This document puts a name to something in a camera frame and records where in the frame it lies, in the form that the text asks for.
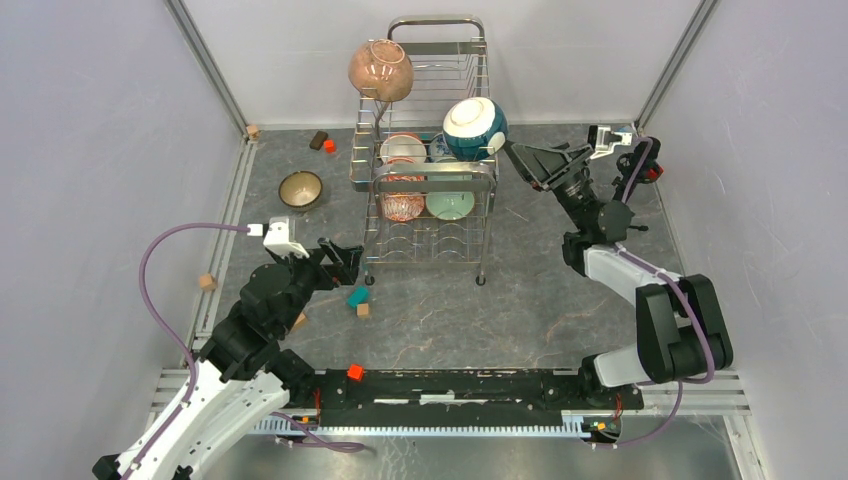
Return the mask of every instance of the orange block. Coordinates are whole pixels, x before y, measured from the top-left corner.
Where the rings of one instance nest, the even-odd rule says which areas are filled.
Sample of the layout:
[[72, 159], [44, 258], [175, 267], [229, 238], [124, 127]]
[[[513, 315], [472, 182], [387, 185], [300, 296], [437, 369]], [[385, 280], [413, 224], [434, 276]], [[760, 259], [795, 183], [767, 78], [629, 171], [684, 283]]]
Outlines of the orange block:
[[357, 382], [362, 381], [362, 377], [365, 376], [365, 369], [357, 364], [352, 364], [350, 368], [347, 369], [347, 377], [351, 380], [356, 380]]

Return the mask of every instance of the bowl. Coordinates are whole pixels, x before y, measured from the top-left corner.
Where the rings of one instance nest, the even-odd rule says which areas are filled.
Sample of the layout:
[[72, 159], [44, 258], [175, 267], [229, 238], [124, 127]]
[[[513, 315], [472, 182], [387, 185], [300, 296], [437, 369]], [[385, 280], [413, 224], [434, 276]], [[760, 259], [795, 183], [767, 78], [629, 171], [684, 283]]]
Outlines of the bowl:
[[412, 91], [412, 62], [397, 43], [386, 39], [373, 40], [353, 54], [347, 78], [366, 97], [381, 102], [397, 102]]
[[427, 211], [439, 220], [459, 220], [474, 209], [472, 192], [439, 192], [427, 195]]
[[318, 175], [305, 170], [294, 172], [280, 182], [280, 200], [292, 210], [305, 212], [316, 205], [323, 190]]
[[[437, 163], [456, 162], [454, 157], [442, 157]], [[439, 175], [431, 180], [471, 180], [471, 175]], [[427, 195], [425, 201], [427, 211], [439, 220], [459, 220], [474, 209], [474, 193], [472, 192], [434, 192]]]
[[457, 103], [442, 123], [445, 143], [463, 161], [485, 160], [503, 147], [508, 125], [503, 110], [485, 97]]
[[[392, 163], [417, 163], [411, 158], [394, 157]], [[389, 175], [384, 182], [421, 182], [423, 176]], [[408, 222], [424, 211], [424, 196], [415, 193], [386, 193], [383, 195], [383, 217], [393, 222]]]
[[413, 133], [395, 133], [380, 146], [380, 158], [385, 163], [395, 157], [412, 159], [415, 163], [427, 161], [427, 147], [421, 139]]
[[448, 148], [447, 142], [445, 142], [445, 136], [441, 133], [437, 133], [432, 140], [430, 140], [430, 146], [427, 147], [427, 152], [430, 154], [430, 161], [433, 163], [439, 163], [442, 160], [446, 159], [454, 159], [453, 152], [451, 152], [450, 148]]

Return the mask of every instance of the dish rack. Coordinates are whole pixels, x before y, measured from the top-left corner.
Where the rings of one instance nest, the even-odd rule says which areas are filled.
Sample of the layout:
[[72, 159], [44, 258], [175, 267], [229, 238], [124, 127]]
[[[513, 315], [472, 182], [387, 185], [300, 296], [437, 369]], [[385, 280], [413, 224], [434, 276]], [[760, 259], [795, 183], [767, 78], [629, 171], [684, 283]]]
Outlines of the dish rack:
[[[471, 25], [478, 35], [461, 42], [399, 42], [414, 67], [412, 92], [394, 103], [360, 96], [350, 179], [355, 190], [369, 193], [362, 262], [365, 283], [374, 283], [373, 266], [378, 264], [475, 264], [475, 281], [483, 285], [498, 182], [497, 155], [477, 162], [389, 165], [381, 160], [380, 147], [390, 135], [414, 133], [429, 147], [454, 104], [489, 96], [488, 56], [480, 19], [471, 15], [400, 17], [391, 22], [387, 38], [392, 40], [398, 27], [421, 25]], [[426, 208], [408, 222], [383, 216], [387, 195], [426, 197], [437, 192], [471, 192], [474, 206], [457, 220], [435, 218]]]

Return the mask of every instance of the green bowl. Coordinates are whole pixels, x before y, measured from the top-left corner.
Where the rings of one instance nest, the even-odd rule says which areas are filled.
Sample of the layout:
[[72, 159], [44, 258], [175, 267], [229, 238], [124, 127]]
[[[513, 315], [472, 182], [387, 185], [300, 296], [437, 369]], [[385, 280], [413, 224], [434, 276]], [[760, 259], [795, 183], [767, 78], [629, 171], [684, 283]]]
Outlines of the green bowl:
[[427, 195], [427, 210], [439, 220], [459, 220], [474, 210], [474, 193], [431, 193]]

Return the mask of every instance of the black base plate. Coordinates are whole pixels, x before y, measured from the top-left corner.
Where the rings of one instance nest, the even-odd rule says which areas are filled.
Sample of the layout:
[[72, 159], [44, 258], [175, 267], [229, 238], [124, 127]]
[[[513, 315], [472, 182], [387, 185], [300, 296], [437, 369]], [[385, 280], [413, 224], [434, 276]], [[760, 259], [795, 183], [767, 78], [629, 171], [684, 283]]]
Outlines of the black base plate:
[[[632, 386], [581, 395], [576, 370], [382, 370], [361, 381], [326, 370], [315, 385], [324, 426], [558, 426], [562, 410], [615, 410], [616, 394], [625, 410], [644, 408]], [[287, 407], [315, 408], [315, 397]]]

